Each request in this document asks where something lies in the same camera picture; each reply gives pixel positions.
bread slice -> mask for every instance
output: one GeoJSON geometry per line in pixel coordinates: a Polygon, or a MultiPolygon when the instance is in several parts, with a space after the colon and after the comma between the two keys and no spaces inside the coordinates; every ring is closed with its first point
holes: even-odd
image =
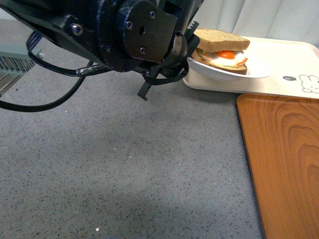
{"type": "Polygon", "coordinates": [[[223,71],[228,71],[228,72],[232,72],[232,73],[236,73],[236,74],[241,74],[241,75],[246,75],[247,74],[247,66],[244,64],[242,66],[239,67],[229,67],[229,66],[219,66],[219,65],[215,65],[212,64],[210,62],[205,61],[203,58],[201,58],[197,52],[197,50],[194,51],[193,55],[192,55],[193,59],[199,63],[205,64],[207,66],[211,66],[223,71]]]}
{"type": "Polygon", "coordinates": [[[199,49],[208,52],[246,50],[250,41],[220,30],[197,29],[195,35],[200,38],[199,49]]]}

white plate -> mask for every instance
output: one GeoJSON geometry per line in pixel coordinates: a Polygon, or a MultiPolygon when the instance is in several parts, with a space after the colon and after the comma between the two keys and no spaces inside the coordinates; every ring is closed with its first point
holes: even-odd
{"type": "Polygon", "coordinates": [[[246,66],[248,68],[246,75],[235,74],[217,68],[213,68],[202,63],[188,58],[189,67],[197,73],[207,76],[209,78],[220,81],[239,81],[242,79],[258,79],[265,78],[271,75],[272,69],[268,63],[262,59],[252,55],[245,54],[248,58],[246,66]]]}

wood grain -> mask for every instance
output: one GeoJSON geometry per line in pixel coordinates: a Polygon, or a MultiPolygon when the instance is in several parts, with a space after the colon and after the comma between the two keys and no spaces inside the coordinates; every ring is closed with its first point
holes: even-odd
{"type": "Polygon", "coordinates": [[[237,101],[267,239],[319,239],[319,100],[237,101]]]}

speckled surface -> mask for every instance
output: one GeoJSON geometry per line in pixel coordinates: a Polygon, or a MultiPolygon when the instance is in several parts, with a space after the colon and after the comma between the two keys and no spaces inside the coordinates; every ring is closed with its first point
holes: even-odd
{"type": "MultiPolygon", "coordinates": [[[[24,44],[30,31],[2,20],[0,33],[24,44]]],[[[86,64],[41,47],[47,61],[86,64]]],[[[2,100],[48,103],[74,82],[36,66],[2,100]]],[[[142,83],[104,74],[48,112],[0,110],[0,238],[262,238],[237,95],[178,82],[144,102],[142,83]]]]}

sandwich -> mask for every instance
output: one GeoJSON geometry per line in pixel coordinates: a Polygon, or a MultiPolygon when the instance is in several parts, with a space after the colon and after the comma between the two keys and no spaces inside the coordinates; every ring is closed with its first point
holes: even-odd
{"type": "Polygon", "coordinates": [[[192,57],[202,64],[232,72],[246,75],[247,58],[244,55],[250,41],[232,33],[197,29],[195,35],[200,38],[200,43],[192,57]]]}

